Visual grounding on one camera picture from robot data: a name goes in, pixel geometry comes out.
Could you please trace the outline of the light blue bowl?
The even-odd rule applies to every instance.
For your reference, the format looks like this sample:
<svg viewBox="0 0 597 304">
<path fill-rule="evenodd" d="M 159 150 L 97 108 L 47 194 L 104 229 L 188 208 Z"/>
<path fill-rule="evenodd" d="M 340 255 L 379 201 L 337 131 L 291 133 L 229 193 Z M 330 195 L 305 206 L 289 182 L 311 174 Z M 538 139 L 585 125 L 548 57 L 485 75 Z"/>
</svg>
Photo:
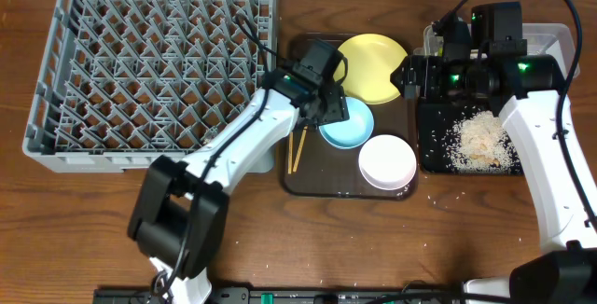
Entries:
<svg viewBox="0 0 597 304">
<path fill-rule="evenodd" d="M 321 136 L 338 149 L 351 149 L 361 146 L 371 136 L 374 116 L 369 107 L 358 99 L 346 98 L 349 119 L 323 125 Z"/>
</svg>

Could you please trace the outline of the white bowl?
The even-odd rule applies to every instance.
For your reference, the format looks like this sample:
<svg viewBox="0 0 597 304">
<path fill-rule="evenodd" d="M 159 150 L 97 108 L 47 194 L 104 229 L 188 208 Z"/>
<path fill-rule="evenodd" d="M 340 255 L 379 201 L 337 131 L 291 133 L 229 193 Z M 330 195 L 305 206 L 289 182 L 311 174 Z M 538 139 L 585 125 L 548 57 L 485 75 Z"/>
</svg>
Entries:
<svg viewBox="0 0 597 304">
<path fill-rule="evenodd" d="M 417 159 L 405 140 L 382 134 L 364 143 L 359 152 L 358 167 L 373 187 L 397 190 L 405 187 L 416 174 Z"/>
</svg>

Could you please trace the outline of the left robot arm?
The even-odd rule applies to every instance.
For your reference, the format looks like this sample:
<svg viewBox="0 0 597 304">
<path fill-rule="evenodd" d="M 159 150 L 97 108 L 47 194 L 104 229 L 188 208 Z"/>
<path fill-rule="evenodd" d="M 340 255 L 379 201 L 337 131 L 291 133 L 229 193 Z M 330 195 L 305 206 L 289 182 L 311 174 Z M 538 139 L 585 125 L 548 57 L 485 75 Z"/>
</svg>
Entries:
<svg viewBox="0 0 597 304">
<path fill-rule="evenodd" d="M 207 267 L 223 240 L 229 200 L 242 178 L 278 141 L 301 126 L 349 117 L 337 68 L 347 58 L 322 40 L 298 61 L 265 73 L 253 99 L 212 141 L 175 161 L 148 167 L 128 236 L 157 270 L 149 287 L 159 303 L 203 303 Z"/>
</svg>

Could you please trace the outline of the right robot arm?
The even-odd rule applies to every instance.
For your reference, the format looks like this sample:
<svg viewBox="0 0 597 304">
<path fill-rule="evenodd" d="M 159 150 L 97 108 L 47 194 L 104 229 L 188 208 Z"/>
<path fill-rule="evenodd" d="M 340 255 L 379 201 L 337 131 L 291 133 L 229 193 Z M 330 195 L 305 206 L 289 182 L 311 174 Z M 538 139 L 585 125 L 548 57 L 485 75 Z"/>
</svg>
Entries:
<svg viewBox="0 0 597 304">
<path fill-rule="evenodd" d="M 491 109 L 518 153 L 543 252 L 507 277 L 464 283 L 462 301 L 595 302 L 596 184 L 556 59 L 528 53 L 517 2 L 473 7 L 470 23 L 450 14 L 434 31 L 443 38 L 441 54 L 406 57 L 391 82 L 420 103 Z"/>
</svg>

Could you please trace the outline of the black waste tray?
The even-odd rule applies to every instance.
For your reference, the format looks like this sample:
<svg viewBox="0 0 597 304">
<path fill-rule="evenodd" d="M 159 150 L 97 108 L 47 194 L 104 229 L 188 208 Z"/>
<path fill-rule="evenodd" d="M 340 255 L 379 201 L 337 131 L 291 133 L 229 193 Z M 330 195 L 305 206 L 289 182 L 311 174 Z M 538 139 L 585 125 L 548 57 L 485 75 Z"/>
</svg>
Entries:
<svg viewBox="0 0 597 304">
<path fill-rule="evenodd" d="M 521 175 L 516 174 L 473 174 L 473 173 L 448 173 L 447 161 L 441 159 L 442 151 L 439 149 L 439 139 L 448 127 L 460 119 L 462 115 L 470 117 L 474 112 L 489 110 L 480 104 L 452 105 L 452 104 L 424 104 L 417 105 L 418 146 L 421 151 L 422 168 L 430 173 L 446 173 L 460 175 Z"/>
</svg>

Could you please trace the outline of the grey dishwasher rack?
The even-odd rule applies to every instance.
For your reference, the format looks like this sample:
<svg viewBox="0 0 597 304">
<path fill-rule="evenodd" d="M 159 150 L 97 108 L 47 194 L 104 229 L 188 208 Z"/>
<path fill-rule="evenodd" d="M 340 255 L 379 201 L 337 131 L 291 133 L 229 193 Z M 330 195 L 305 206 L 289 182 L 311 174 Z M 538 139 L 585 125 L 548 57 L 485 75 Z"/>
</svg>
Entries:
<svg viewBox="0 0 597 304">
<path fill-rule="evenodd" d="M 22 143 L 56 173 L 181 159 L 225 129 L 275 60 L 277 0 L 57 0 Z"/>
</svg>

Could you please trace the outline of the left wooden chopstick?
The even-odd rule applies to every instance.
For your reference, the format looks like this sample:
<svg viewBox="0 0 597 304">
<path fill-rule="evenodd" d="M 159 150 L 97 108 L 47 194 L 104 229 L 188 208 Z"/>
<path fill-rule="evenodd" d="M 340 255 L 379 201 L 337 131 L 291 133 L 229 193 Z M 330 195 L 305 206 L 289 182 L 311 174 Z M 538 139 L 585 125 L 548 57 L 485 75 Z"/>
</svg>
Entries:
<svg viewBox="0 0 597 304">
<path fill-rule="evenodd" d="M 287 141 L 287 174 L 290 175 L 293 172 L 293 148 L 294 148 L 294 133 L 290 132 Z"/>
</svg>

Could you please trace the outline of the wooden chopstick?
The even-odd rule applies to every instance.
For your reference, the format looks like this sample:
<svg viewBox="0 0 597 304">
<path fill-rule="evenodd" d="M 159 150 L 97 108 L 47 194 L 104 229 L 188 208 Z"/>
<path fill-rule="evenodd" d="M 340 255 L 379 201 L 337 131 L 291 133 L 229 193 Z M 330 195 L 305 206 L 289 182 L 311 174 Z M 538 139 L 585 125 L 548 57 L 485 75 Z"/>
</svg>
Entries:
<svg viewBox="0 0 597 304">
<path fill-rule="evenodd" d="M 304 147 L 304 143 L 305 143 L 305 139 L 306 139 L 306 135 L 307 135 L 307 130 L 308 130 L 308 127 L 305 126 L 303 128 L 302 132 L 301 132 L 301 136 L 300 136 L 299 143 L 298 143 L 297 154 L 295 156 L 295 162 L 299 162 L 300 157 L 302 155 L 302 149 Z"/>
<path fill-rule="evenodd" d="M 290 175 L 293 172 L 293 148 L 294 148 L 294 133 L 290 132 L 287 141 L 287 174 Z"/>
</svg>

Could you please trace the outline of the yellow plate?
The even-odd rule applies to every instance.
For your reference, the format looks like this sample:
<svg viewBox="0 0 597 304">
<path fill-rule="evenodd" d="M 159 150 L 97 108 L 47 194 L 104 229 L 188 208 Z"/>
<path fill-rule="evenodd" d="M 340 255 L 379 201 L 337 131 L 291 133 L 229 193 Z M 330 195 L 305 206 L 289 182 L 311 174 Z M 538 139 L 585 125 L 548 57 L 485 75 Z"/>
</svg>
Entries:
<svg viewBox="0 0 597 304">
<path fill-rule="evenodd" d="M 334 73 L 346 95 L 366 104 L 386 104 L 400 93 L 391 83 L 391 74 L 408 56 L 407 51 L 394 39 L 385 35 L 362 34 L 344 41 L 339 52 L 348 61 L 348 74 L 344 62 Z"/>
</svg>

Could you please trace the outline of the dark brown serving tray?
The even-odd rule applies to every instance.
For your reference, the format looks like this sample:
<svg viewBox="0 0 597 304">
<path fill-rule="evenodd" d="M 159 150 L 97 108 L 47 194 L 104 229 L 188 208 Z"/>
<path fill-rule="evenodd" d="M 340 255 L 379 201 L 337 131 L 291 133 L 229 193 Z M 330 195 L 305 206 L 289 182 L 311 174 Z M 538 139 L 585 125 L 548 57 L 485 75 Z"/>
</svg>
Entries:
<svg viewBox="0 0 597 304">
<path fill-rule="evenodd" d="M 297 59 L 314 43 L 325 41 L 339 49 L 351 37 L 341 35 L 299 35 L 293 39 L 289 57 Z M 348 61 L 344 59 L 345 74 Z M 416 130 L 414 104 L 401 98 L 386 104 L 366 104 L 374 116 L 371 139 L 382 134 L 397 136 L 405 140 L 416 156 Z M 416 189 L 416 174 L 412 180 L 397 190 L 381 190 L 370 185 L 358 167 L 359 152 L 364 144 L 351 149 L 338 149 L 330 145 L 319 133 L 319 128 L 308 129 L 299 162 L 295 156 L 303 129 L 294 132 L 293 172 L 287 174 L 287 141 L 281 147 L 281 182 L 287 192 L 311 197 L 359 198 L 404 200 Z"/>
</svg>

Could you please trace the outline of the right wooden chopstick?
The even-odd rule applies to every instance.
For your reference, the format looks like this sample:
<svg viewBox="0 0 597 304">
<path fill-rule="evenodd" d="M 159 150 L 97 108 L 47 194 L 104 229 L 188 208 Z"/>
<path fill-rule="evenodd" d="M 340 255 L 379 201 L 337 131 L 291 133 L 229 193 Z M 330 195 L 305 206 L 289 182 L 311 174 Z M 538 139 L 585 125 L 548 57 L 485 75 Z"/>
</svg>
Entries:
<svg viewBox="0 0 597 304">
<path fill-rule="evenodd" d="M 302 132 L 301 132 L 301 136 L 300 136 L 299 143 L 298 143 L 297 154 L 295 156 L 295 162 L 299 162 L 300 157 L 302 155 L 302 149 L 304 147 L 304 143 L 305 143 L 305 139 L 306 139 L 306 135 L 307 135 L 307 130 L 308 130 L 308 127 L 305 126 L 303 128 Z"/>
</svg>

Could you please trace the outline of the rice pile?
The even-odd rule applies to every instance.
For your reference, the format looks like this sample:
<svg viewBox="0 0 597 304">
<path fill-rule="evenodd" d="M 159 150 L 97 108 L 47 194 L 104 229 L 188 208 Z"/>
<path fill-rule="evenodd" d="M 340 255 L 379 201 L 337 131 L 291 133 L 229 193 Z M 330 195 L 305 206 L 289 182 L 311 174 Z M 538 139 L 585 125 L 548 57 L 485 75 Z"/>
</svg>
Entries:
<svg viewBox="0 0 597 304">
<path fill-rule="evenodd" d="M 489 110 L 474 112 L 453 122 L 439 139 L 441 159 L 448 173 L 516 174 L 518 153 L 501 121 Z"/>
</svg>

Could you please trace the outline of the clear plastic bin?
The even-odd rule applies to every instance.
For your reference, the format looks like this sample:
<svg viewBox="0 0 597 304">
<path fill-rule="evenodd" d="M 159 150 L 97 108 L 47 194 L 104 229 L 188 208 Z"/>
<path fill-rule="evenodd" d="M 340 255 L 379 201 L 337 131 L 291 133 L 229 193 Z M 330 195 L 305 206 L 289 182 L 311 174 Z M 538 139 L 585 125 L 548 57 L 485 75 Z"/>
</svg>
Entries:
<svg viewBox="0 0 597 304">
<path fill-rule="evenodd" d="M 524 23 L 522 36 L 527 40 L 529 55 L 551 55 L 564 76 L 568 75 L 575 55 L 575 43 L 570 29 L 561 23 Z M 423 46 L 415 55 L 437 56 L 443 47 L 443 38 L 436 36 L 431 25 L 423 30 Z"/>
</svg>

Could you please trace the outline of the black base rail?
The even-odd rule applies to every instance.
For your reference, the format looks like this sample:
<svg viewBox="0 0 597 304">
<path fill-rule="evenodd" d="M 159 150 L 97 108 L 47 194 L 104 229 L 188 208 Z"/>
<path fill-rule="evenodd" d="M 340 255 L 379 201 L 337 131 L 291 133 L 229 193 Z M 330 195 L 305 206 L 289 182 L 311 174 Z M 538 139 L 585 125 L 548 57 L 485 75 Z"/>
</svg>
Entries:
<svg viewBox="0 0 597 304">
<path fill-rule="evenodd" d="M 333 291 L 333 290 L 251 290 L 242 287 L 218 288 L 206 299 L 207 304 L 362 304 L 378 297 L 400 294 L 438 292 L 438 289 L 407 288 L 390 291 Z M 168 298 L 156 299 L 148 290 L 98 288 L 93 292 L 92 304 L 170 303 Z"/>
</svg>

